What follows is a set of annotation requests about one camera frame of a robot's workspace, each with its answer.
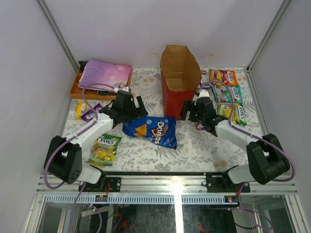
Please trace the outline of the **orange Fox's fruits candy bag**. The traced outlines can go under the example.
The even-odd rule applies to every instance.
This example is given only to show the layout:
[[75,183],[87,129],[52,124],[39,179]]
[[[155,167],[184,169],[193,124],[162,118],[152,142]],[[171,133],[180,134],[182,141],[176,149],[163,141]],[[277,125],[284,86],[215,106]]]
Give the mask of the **orange Fox's fruits candy bag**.
[[228,86],[238,85],[236,72],[234,70],[210,69],[209,77],[211,80],[221,81]]

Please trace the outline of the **green blue snack packet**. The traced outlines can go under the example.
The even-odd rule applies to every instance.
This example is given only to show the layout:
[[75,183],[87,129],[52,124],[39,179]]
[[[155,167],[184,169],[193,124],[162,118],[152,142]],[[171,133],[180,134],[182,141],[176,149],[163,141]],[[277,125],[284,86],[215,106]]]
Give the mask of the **green blue snack packet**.
[[98,166],[112,166],[121,137],[102,134],[94,141],[88,163]]

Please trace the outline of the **blue Doritos chips bag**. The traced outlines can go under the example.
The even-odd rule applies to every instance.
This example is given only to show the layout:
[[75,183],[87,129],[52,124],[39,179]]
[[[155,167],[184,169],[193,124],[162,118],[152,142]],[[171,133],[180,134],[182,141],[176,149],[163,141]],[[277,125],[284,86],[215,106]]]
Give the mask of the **blue Doritos chips bag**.
[[155,145],[176,149],[176,118],[144,116],[123,124],[122,131],[130,136],[145,138]]

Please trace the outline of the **yellow snack packet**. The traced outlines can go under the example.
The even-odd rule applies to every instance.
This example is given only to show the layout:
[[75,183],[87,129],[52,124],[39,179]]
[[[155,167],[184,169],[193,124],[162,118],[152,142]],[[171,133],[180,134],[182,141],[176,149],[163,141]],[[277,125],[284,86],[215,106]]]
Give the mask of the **yellow snack packet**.
[[76,119],[81,119],[81,116],[85,113],[85,107],[86,107],[85,102],[78,102],[76,104],[76,109],[75,109],[75,114],[74,114],[74,117]]

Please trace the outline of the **red brown paper bag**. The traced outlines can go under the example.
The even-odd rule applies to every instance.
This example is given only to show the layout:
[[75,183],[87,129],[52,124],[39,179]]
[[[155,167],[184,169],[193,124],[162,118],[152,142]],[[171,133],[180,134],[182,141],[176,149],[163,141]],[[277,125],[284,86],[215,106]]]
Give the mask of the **red brown paper bag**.
[[164,116],[181,120],[184,102],[193,99],[202,70],[208,65],[201,68],[198,59],[184,45],[166,45],[161,55],[150,53],[149,62],[154,64],[152,56],[159,60]]

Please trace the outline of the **purple Fox's berries candy bag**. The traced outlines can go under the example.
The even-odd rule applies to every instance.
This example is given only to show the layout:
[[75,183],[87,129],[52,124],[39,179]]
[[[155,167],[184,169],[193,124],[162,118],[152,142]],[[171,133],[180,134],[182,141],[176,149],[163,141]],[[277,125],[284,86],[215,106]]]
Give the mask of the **purple Fox's berries candy bag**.
[[[102,109],[102,105],[100,103],[96,104],[94,107],[94,110],[96,111],[96,113],[98,113],[101,109]],[[90,122],[93,118],[95,117],[95,113],[89,109],[87,112],[85,112],[82,116],[81,119],[88,123]]]

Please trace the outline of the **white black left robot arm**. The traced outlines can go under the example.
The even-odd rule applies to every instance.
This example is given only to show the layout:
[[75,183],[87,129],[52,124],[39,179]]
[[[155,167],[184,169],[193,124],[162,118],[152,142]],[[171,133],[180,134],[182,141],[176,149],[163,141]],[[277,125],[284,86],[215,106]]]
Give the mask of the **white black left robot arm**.
[[44,182],[49,189],[58,189],[48,182],[48,174],[61,180],[61,184],[84,182],[95,191],[106,187],[105,173],[92,165],[86,165],[82,153],[102,134],[118,124],[145,117],[148,112],[141,96],[133,97],[130,92],[120,90],[111,104],[94,110],[95,117],[70,137],[55,136],[49,145],[45,164]]

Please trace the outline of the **teal Fox's mint candy bag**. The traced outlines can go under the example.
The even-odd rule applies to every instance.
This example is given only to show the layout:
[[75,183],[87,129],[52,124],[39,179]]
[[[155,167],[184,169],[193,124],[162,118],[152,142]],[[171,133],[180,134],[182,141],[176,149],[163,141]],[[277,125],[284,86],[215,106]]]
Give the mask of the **teal Fox's mint candy bag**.
[[236,86],[229,86],[229,89],[227,89],[223,85],[215,85],[212,88],[214,97],[217,102],[232,102],[235,103],[243,103],[242,99],[242,93],[241,93],[241,88],[239,85]]

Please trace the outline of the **green yellow candy bag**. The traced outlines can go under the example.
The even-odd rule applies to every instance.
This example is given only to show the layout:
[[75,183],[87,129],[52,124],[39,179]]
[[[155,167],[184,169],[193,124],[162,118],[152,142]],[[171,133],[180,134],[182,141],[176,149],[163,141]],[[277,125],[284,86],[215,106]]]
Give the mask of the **green yellow candy bag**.
[[[217,103],[217,114],[229,118],[232,109],[232,103],[219,102]],[[247,125],[246,115],[241,103],[234,103],[234,112],[231,121],[238,125]]]

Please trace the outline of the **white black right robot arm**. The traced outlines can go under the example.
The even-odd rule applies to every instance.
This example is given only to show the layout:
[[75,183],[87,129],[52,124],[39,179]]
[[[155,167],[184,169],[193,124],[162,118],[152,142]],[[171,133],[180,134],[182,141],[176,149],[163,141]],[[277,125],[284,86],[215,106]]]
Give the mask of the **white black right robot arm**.
[[247,154],[248,162],[244,165],[224,172],[206,173],[208,192],[249,192],[249,188],[243,187],[244,183],[267,184],[289,171],[290,162],[275,135],[270,133],[259,137],[234,126],[228,118],[216,113],[210,98],[185,101],[180,115],[182,120],[202,123],[205,131],[231,142]]

